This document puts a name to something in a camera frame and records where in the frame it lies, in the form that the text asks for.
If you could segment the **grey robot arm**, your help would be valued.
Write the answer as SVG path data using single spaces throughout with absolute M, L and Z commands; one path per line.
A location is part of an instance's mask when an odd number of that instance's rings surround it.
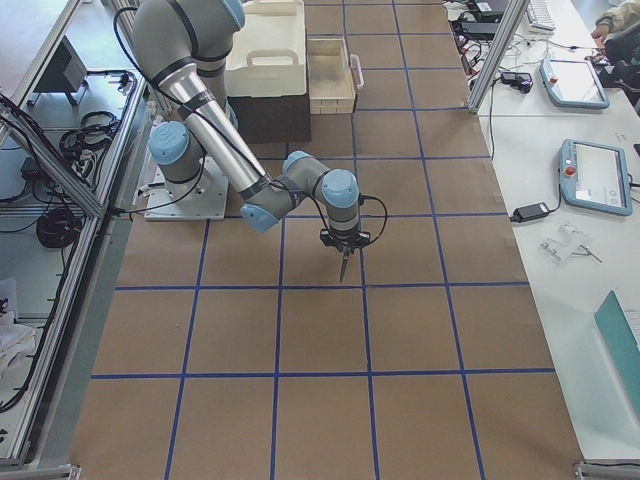
M 239 1 L 144 1 L 133 20 L 132 50 L 146 80 L 177 104 L 242 197 L 241 215 L 254 230 L 269 230 L 310 198 L 326 208 L 328 222 L 320 233 L 325 246 L 348 256 L 372 244 L 370 233 L 359 228 L 364 197 L 353 173 L 295 151 L 282 175 L 271 178 L 227 116 L 225 60 L 244 24 Z

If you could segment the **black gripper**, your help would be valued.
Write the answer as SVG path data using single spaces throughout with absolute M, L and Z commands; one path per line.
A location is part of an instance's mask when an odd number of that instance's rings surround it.
M 322 229 L 319 237 L 326 247 L 337 250 L 356 250 L 369 245 L 369 233 L 357 228 L 348 231 Z

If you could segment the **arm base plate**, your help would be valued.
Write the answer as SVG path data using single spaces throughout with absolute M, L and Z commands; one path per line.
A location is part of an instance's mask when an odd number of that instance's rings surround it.
M 228 180 L 211 157 L 200 164 L 204 166 L 202 176 L 185 184 L 167 182 L 157 166 L 153 182 L 160 186 L 149 190 L 144 217 L 153 221 L 223 220 Z

